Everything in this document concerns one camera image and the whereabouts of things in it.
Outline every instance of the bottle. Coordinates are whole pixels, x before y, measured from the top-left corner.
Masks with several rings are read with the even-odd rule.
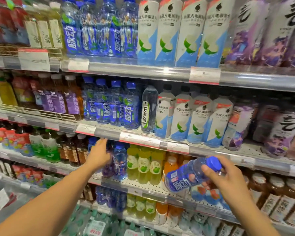
[[[176,193],[185,188],[201,184],[203,181],[208,180],[201,170],[202,165],[207,165],[218,174],[222,168],[220,161],[214,156],[197,158],[181,166],[179,169],[167,173],[165,186],[171,192]]]
[[[193,212],[189,210],[184,210],[180,216],[178,226],[183,230],[187,231],[189,230],[190,224],[191,224],[191,218],[193,216]]]
[[[279,114],[262,152],[272,158],[281,158],[287,153],[295,136],[295,105]]]
[[[51,89],[52,89],[52,83],[50,78],[50,73],[39,73],[39,88],[38,93],[40,95],[40,99],[43,105],[44,111],[54,111],[54,106],[51,99]]]
[[[105,79],[96,80],[97,91],[95,93],[95,101],[97,107],[96,121],[101,124],[109,123],[109,102],[108,102],[108,88]]]
[[[51,30],[47,16],[51,8],[41,3],[39,3],[37,7],[38,15],[36,15],[36,17],[41,45],[43,48],[53,48],[53,39],[51,38]]]
[[[137,129],[140,124],[140,97],[136,87],[134,82],[127,82],[127,89],[124,96],[124,127],[126,129]]]
[[[196,65],[207,4],[206,0],[184,1],[175,59],[177,67]]]
[[[81,10],[82,47],[85,55],[98,55],[99,49],[96,38],[97,11],[95,0],[83,0]]]
[[[0,104],[7,104],[13,106],[18,105],[12,87],[5,80],[2,71],[0,71]]]
[[[15,138],[15,131],[16,131],[17,125],[11,121],[9,121],[7,127],[6,127],[6,138],[7,140],[4,140],[4,147],[7,146],[8,149],[14,149],[14,138]]]
[[[234,4],[235,0],[212,0],[209,3],[197,66],[219,67]]]
[[[201,234],[207,218],[207,215],[195,213],[190,223],[191,232],[193,232],[195,235]]]
[[[162,178],[163,161],[165,159],[166,151],[157,150],[151,151],[151,165],[150,165],[150,184],[158,185]]]
[[[142,0],[139,4],[138,19],[138,64],[154,65],[157,28],[158,28],[157,0]]]
[[[289,39],[295,29],[295,0],[276,3],[268,17],[269,25],[254,58],[254,65],[279,67]]]
[[[182,86],[181,94],[176,96],[176,103],[171,125],[170,137],[174,141],[182,142],[188,137],[191,122],[192,104],[190,102],[189,87]]]
[[[118,127],[123,125],[125,117],[122,94],[121,81],[112,80],[109,96],[110,124]]]
[[[47,161],[51,163],[60,162],[55,132],[50,129],[45,129],[45,133],[41,137]]]
[[[181,0],[162,0],[159,4],[155,63],[174,65],[181,22]]]
[[[0,142],[3,148],[9,149],[9,141],[6,136],[6,130],[5,123],[0,119]]]
[[[187,140],[193,144],[200,144],[208,118],[212,114],[213,101],[206,94],[200,94],[191,101],[193,109]]]
[[[79,17],[80,10],[75,0],[62,0],[61,22],[64,32],[64,43],[66,44],[68,55],[82,53]]]
[[[150,165],[151,165],[151,151],[147,147],[139,149],[138,159],[138,182],[139,184],[146,184],[150,180]]]
[[[30,143],[35,156],[39,158],[46,158],[44,154],[43,142],[40,136],[41,134],[41,128],[33,126],[33,131],[29,135]]]
[[[227,97],[218,97],[213,101],[212,114],[202,136],[205,145],[219,147],[233,111],[233,103]]]
[[[136,216],[138,219],[143,219],[145,216],[146,199],[136,196]]]
[[[256,39],[268,15],[268,3],[248,0],[239,10],[232,47],[225,63],[251,65]]]
[[[92,76],[82,76],[84,83],[82,85],[82,98],[84,109],[84,120],[96,120],[96,106],[95,106],[95,84]]]
[[[270,219],[275,222],[283,221],[295,205],[295,180],[288,178],[286,185],[287,188],[284,190],[284,195],[270,214]]]
[[[116,0],[103,0],[99,20],[97,31],[100,56],[121,57],[120,22]]]
[[[64,100],[64,85],[62,82],[62,75],[51,75],[53,84],[51,85],[51,100],[56,113],[67,113],[67,103]]]
[[[234,106],[222,140],[224,147],[232,151],[240,149],[254,110],[250,100],[242,100]]]
[[[165,224],[167,219],[168,204],[157,202],[156,203],[156,216],[155,220],[158,224]]]
[[[139,159],[139,147],[134,144],[130,144],[127,149],[127,174],[128,179],[134,181],[138,177],[138,159]]]
[[[155,116],[155,136],[168,138],[170,136],[175,96],[171,93],[171,85],[164,84],[164,90],[158,95],[156,116]]]
[[[136,212],[136,196],[127,194],[127,212],[129,215],[133,215]]]
[[[78,141],[76,143],[76,150],[78,152],[78,157],[80,164],[83,165],[87,159],[87,138],[84,134],[78,134]]]
[[[284,181],[276,176],[270,177],[270,184],[268,184],[269,196],[264,202],[261,212],[265,215],[271,214],[272,210],[276,206],[277,202],[283,195],[283,187],[285,186]]]
[[[136,0],[124,0],[120,10],[121,54],[124,58],[137,58],[138,4]]]
[[[178,225],[181,212],[182,212],[181,208],[178,208],[172,205],[169,206],[167,224],[170,227],[176,227]]]
[[[158,92],[149,85],[142,95],[141,130],[144,133],[154,132]]]
[[[66,147],[68,151],[70,165],[73,167],[80,166],[80,160],[76,151],[76,137],[75,134],[67,133]]]
[[[66,75],[67,88],[64,92],[66,99],[68,114],[73,114],[76,120],[81,119],[83,115],[83,99],[81,96],[81,90],[76,84],[74,75]]]
[[[15,131],[13,149],[24,156],[34,156],[30,145],[29,134],[25,131],[26,124],[18,123]]]
[[[152,222],[156,215],[156,201],[147,199],[145,211],[145,219]]]
[[[61,25],[61,4],[58,2],[49,3],[51,10],[48,13],[49,26],[54,48],[64,49],[64,33]]]
[[[121,181],[127,177],[127,150],[122,142],[116,142],[113,151],[115,179]]]
[[[252,181],[249,182],[248,187],[250,188],[255,204],[260,209],[264,202],[263,198],[267,195],[266,179],[260,173],[253,174],[251,178]]]
[[[171,171],[174,171],[177,169],[178,169],[177,158],[174,156],[169,156],[167,161],[164,164],[164,170],[163,170],[163,175],[162,175],[162,188],[163,188],[163,190],[169,192],[169,190],[167,189],[167,187],[165,185],[165,177],[168,172],[171,172]]]
[[[56,139],[56,143],[57,143],[57,148],[60,155],[60,160],[62,163],[69,164],[70,162],[69,162],[69,156],[68,156],[68,151],[66,146],[67,136],[62,131],[58,131],[57,135],[58,137]]]

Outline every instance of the plastic bottle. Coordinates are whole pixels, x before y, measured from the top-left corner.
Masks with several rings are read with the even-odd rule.
[[[84,109],[84,120],[96,120],[96,106],[95,106],[95,84],[92,76],[83,75],[84,83],[82,85],[82,98]]]
[[[178,142],[182,142],[188,137],[192,111],[189,89],[187,86],[182,86],[181,94],[176,96],[170,137]]]
[[[264,26],[268,9],[265,0],[248,0],[239,8],[232,47],[225,64],[251,64],[255,42]]]
[[[136,197],[137,218],[142,219],[145,216],[146,199],[140,196]]]
[[[67,54],[77,55],[82,53],[80,35],[80,10],[75,0],[62,0],[61,17],[64,32],[64,43],[66,44]]]
[[[124,0],[120,10],[121,54],[124,58],[137,58],[138,4],[136,0]]]
[[[233,151],[240,149],[254,110],[250,100],[243,100],[234,106],[222,140],[224,147]]]
[[[167,219],[168,204],[157,202],[156,203],[156,216],[155,220],[158,224],[165,224]]]
[[[158,92],[149,85],[142,95],[141,129],[145,133],[154,132]]]
[[[181,22],[182,1],[162,0],[159,4],[155,64],[174,65]]]
[[[197,66],[219,67],[234,4],[235,0],[212,0],[209,3]]]
[[[150,165],[150,184],[158,185],[162,178],[163,161],[165,159],[166,151],[157,150],[151,151],[151,165]]]
[[[51,29],[48,21],[48,13],[50,12],[50,7],[39,3],[37,5],[37,26],[41,39],[41,46],[43,48],[53,48],[53,39],[51,37]]]
[[[124,96],[124,127],[126,129],[137,129],[139,127],[140,114],[140,97],[136,90],[134,82],[127,82],[127,89]]]
[[[9,121],[9,123],[7,124],[7,127],[6,127],[7,140],[4,140],[4,143],[5,143],[4,147],[7,146],[8,149],[13,149],[14,147],[14,137],[15,137],[16,127],[17,125],[11,121]]]
[[[33,131],[29,135],[30,143],[32,150],[34,151],[34,155],[39,158],[46,158],[44,154],[43,142],[41,141],[42,129],[36,126],[33,126]]]
[[[213,101],[212,114],[202,136],[203,142],[209,147],[219,147],[233,111],[233,103],[227,97],[218,97]]]
[[[70,165],[73,167],[80,166],[79,156],[76,150],[76,136],[75,134],[67,133],[67,151],[69,156]]]
[[[164,84],[164,90],[158,95],[156,117],[155,117],[155,136],[168,138],[170,136],[175,96],[171,93],[171,85]]]
[[[48,13],[51,37],[54,48],[64,49],[64,33],[61,25],[61,4],[58,2],[49,3],[51,10]]]
[[[99,49],[96,38],[97,11],[95,0],[83,0],[81,10],[82,47],[85,55],[98,55]]]
[[[52,89],[52,83],[50,78],[50,73],[39,73],[39,88],[38,93],[40,95],[40,99],[43,105],[44,111],[54,111],[54,106],[51,99],[51,89]]]
[[[109,96],[110,124],[121,127],[124,124],[125,110],[120,80],[112,80]]]
[[[76,84],[74,75],[66,75],[67,88],[64,92],[66,99],[68,114],[74,115],[76,120],[81,119],[83,115],[83,99],[81,96],[81,90]]]
[[[139,147],[134,144],[130,144],[127,149],[127,174],[128,179],[134,181],[138,177],[138,158],[139,158]]]
[[[115,178],[119,181],[127,177],[127,150],[122,142],[116,142],[113,151]]]
[[[147,147],[141,147],[139,149],[138,159],[138,182],[140,184],[146,184],[150,180],[150,165],[151,165],[151,151]]]
[[[67,136],[62,131],[58,131],[57,135],[58,137],[56,139],[56,143],[58,147],[58,152],[60,154],[60,160],[62,163],[69,164],[70,162],[69,162],[69,156],[68,156],[67,146],[66,146]]]
[[[96,121],[101,124],[109,123],[109,102],[108,102],[108,88],[105,79],[97,79],[97,91],[95,93],[97,116]]]
[[[169,192],[165,185],[165,178],[168,172],[174,171],[178,169],[177,165],[177,158],[174,156],[169,156],[167,161],[164,164],[164,170],[163,170],[163,175],[162,175],[162,188],[163,190]]]
[[[147,199],[145,211],[145,219],[150,222],[153,221],[156,215],[156,201]]]
[[[41,137],[47,161],[51,163],[60,162],[55,132],[45,129],[45,133]]]
[[[206,0],[184,1],[176,51],[176,66],[196,65],[207,10]]]
[[[101,56],[121,57],[120,22],[116,0],[103,0],[97,23]]]
[[[129,215],[133,215],[136,212],[136,196],[127,194],[127,212]]]
[[[181,166],[178,170],[167,173],[165,177],[165,186],[171,192],[176,193],[185,188],[201,184],[203,181],[208,180],[201,170],[202,165],[207,165],[217,173],[219,173],[222,168],[220,161],[214,156],[197,158]]]
[[[209,116],[212,114],[213,101],[206,94],[200,94],[193,100],[193,110],[188,133],[188,142],[201,143]]]
[[[157,27],[158,27],[157,0],[142,0],[139,4],[138,20],[138,64],[154,65]]]
[[[80,164],[83,165],[87,159],[87,138],[84,134],[78,134],[78,141],[76,143],[76,150],[78,152],[78,157]]]
[[[12,87],[4,79],[4,74],[0,71],[0,104],[17,106],[16,98]]]
[[[56,113],[67,113],[67,102],[64,100],[64,85],[62,75],[51,75],[53,87],[51,88],[51,100]]]

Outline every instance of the held blue bottle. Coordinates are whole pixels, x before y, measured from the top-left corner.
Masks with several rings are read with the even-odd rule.
[[[110,124],[121,127],[124,119],[124,103],[120,80],[112,80],[109,96]]]
[[[80,35],[80,10],[75,0],[62,0],[61,18],[67,54],[82,54]]]
[[[185,188],[200,185],[203,181],[207,181],[208,178],[201,170],[202,165],[207,165],[217,173],[222,169],[219,159],[215,156],[191,160],[188,164],[182,165],[178,170],[167,173],[165,177],[167,189],[177,193]]]
[[[127,89],[124,96],[125,118],[124,127],[127,129],[137,129],[141,119],[140,98],[136,91],[134,82],[127,82]]]
[[[99,55],[121,57],[120,22],[115,0],[103,0],[97,22]]]
[[[98,44],[96,41],[96,22],[98,14],[95,7],[95,0],[83,0],[81,6],[81,34],[82,47],[85,55],[98,55]]]
[[[136,0],[124,0],[120,10],[121,24],[121,54],[125,58],[137,57],[138,45],[138,11],[139,7]]]
[[[97,79],[97,90],[95,93],[95,100],[96,100],[96,121],[101,124],[108,124],[109,123],[109,103],[108,103],[108,88],[106,86],[105,79]]]
[[[84,83],[82,84],[82,98],[84,108],[84,119],[86,121],[96,121],[96,106],[95,106],[95,84],[92,76],[83,76]]]
[[[113,161],[115,166],[115,179],[121,181],[127,177],[128,155],[124,143],[116,142],[113,154]]]

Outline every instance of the beverage bottle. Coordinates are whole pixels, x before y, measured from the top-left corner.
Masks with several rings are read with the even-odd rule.
[[[127,177],[127,150],[122,142],[116,142],[113,151],[115,179],[121,181]]]
[[[39,110],[43,110],[43,103],[41,102],[40,94],[38,92],[38,89],[41,89],[38,73],[33,72],[32,79],[30,80],[30,86],[35,96],[35,103],[36,103],[35,108]]]
[[[80,164],[83,165],[87,159],[87,138],[84,134],[78,134],[78,142],[76,143],[76,149]]]
[[[66,75],[65,78],[68,84],[64,92],[68,107],[68,114],[73,114],[75,119],[79,120],[83,115],[83,99],[81,96],[81,90],[76,84],[74,75]]]
[[[3,120],[0,119],[0,142],[2,143],[3,148],[7,148],[9,146],[9,142],[6,136],[6,125]]]
[[[141,130],[145,133],[154,132],[158,92],[149,85],[142,95]]]
[[[153,221],[156,215],[156,201],[147,199],[145,211],[145,219],[150,222]]]
[[[16,98],[11,85],[5,80],[4,73],[0,71],[0,104],[17,106]]]
[[[54,106],[51,99],[51,89],[52,89],[52,83],[50,78],[50,73],[39,73],[39,88],[38,93],[40,95],[40,99],[43,105],[44,111],[54,111]]]
[[[73,167],[80,166],[80,160],[76,151],[76,137],[75,134],[67,133],[67,151],[69,156],[70,165]]]
[[[49,3],[51,10],[48,13],[49,25],[53,46],[64,50],[64,33],[61,25],[61,4],[58,2]]]
[[[7,127],[6,127],[6,137],[7,137],[7,142],[8,149],[14,149],[14,138],[15,138],[15,131],[16,131],[17,125],[11,121],[9,121]]]
[[[81,10],[82,47],[85,55],[98,55],[96,38],[97,10],[95,0],[83,0]]]
[[[45,129],[45,133],[41,137],[47,161],[51,163],[60,162],[60,154],[56,142],[56,133],[50,129]]]
[[[110,124],[121,127],[124,123],[123,90],[120,80],[112,80],[109,96]]]
[[[138,182],[146,184],[150,180],[150,165],[151,165],[151,151],[148,147],[141,147],[139,149],[138,159]]]
[[[128,179],[134,181],[138,177],[138,159],[139,159],[139,147],[134,144],[130,144],[127,150],[127,174]]]
[[[133,194],[127,194],[127,212],[129,215],[136,212],[136,196]]]
[[[158,224],[165,224],[167,219],[168,204],[157,202],[156,203],[156,216],[155,220]]]
[[[120,10],[121,54],[124,58],[137,58],[138,4],[136,0],[124,0]]]
[[[189,90],[189,87],[182,86],[181,94],[176,96],[170,137],[178,142],[182,142],[188,137],[192,112],[192,99]]]
[[[161,0],[158,9],[158,29],[155,63],[174,65],[179,28],[181,23],[181,0]]]
[[[30,143],[32,150],[34,151],[34,155],[39,158],[46,158],[44,154],[43,142],[41,141],[42,129],[36,126],[33,126],[33,131],[29,135]]]
[[[156,0],[142,0],[139,4],[137,45],[139,65],[154,65],[158,27],[158,7],[159,3]]]
[[[51,75],[53,84],[51,85],[51,100],[56,113],[67,113],[67,103],[64,100],[64,85],[62,82],[62,75]]]
[[[30,145],[29,134],[25,131],[26,124],[18,123],[15,131],[13,148],[24,156],[34,156]]]
[[[125,118],[124,127],[126,129],[137,129],[139,127],[140,97],[136,91],[134,82],[127,82],[127,89],[124,96]]]
[[[80,33],[80,10],[75,0],[62,0],[61,17],[64,32],[64,43],[68,55],[82,54]]]
[[[136,197],[136,209],[137,209],[137,218],[142,219],[145,216],[145,205],[146,199],[142,198],[141,196]]]
[[[95,101],[97,108],[96,121],[101,124],[109,123],[109,103],[108,103],[108,88],[105,79],[97,79],[97,90],[95,93]]]
[[[103,0],[98,20],[99,55],[121,57],[120,22],[116,0]]]
[[[82,76],[84,83],[82,85],[82,98],[84,119],[87,121],[96,120],[96,106],[95,106],[95,84],[92,76]]]
[[[155,136],[168,138],[173,120],[175,95],[171,93],[171,85],[164,84],[164,90],[157,97],[155,116]]]
[[[169,190],[167,189],[167,187],[165,185],[165,178],[166,178],[168,172],[171,172],[171,171],[174,171],[177,169],[178,169],[177,158],[174,156],[169,156],[167,161],[165,162],[163,175],[162,175],[162,188],[163,188],[163,190],[169,192]]]
[[[200,185],[203,181],[208,180],[201,170],[202,165],[207,165],[218,174],[222,168],[220,161],[214,156],[197,158],[181,166],[179,169],[167,173],[165,177],[165,186],[171,192],[176,193],[185,188]]]
[[[158,185],[162,178],[163,161],[165,159],[166,151],[157,150],[151,151],[151,165],[150,165],[150,184]]]
[[[37,6],[34,6],[38,12],[37,17],[37,26],[40,34],[41,45],[43,48],[53,48],[53,39],[51,38],[51,29],[48,22],[48,13],[50,12],[50,7],[39,3]]]
[[[58,131],[57,132],[58,137],[56,139],[57,147],[58,147],[58,152],[60,154],[60,160],[63,163],[69,164],[69,156],[67,152],[67,136],[64,132]]]

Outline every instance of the white sign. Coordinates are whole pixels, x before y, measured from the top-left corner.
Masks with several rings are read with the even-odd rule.
[[[6,115],[5,113],[0,113],[0,119],[9,120],[8,115]]]
[[[135,188],[129,188],[128,189],[128,193],[129,194],[133,194],[133,195],[137,195],[137,196],[142,196],[143,191],[142,190],[135,189]]]
[[[14,117],[14,121],[27,124],[27,120],[24,117]]]
[[[72,72],[87,73],[90,60],[88,59],[70,59],[68,63],[68,70]]]
[[[76,132],[76,133],[81,133],[81,134],[90,135],[90,136],[94,136],[95,129],[96,129],[95,126],[91,126],[91,125],[87,125],[87,124],[80,123],[80,124],[77,126],[75,132]]]
[[[220,83],[220,78],[221,69],[192,66],[190,70],[189,82],[218,85]]]
[[[167,150],[182,154],[189,154],[189,145],[184,143],[167,142]]]
[[[18,48],[22,70],[50,72],[50,63],[46,49]]]
[[[9,201],[9,196],[6,193],[6,190],[3,188],[2,190],[0,190],[0,210],[2,210],[2,208],[6,206]]]
[[[145,147],[159,148],[161,143],[160,139],[149,137],[146,135],[138,135],[131,132],[122,131],[119,137],[120,142],[133,143]]]
[[[45,128],[59,131],[59,124],[58,123],[53,123],[53,122],[46,122],[45,123]]]
[[[243,166],[243,167],[254,167],[256,159],[253,157],[248,157],[248,156],[236,156],[236,155],[231,155],[231,161],[238,166]]]

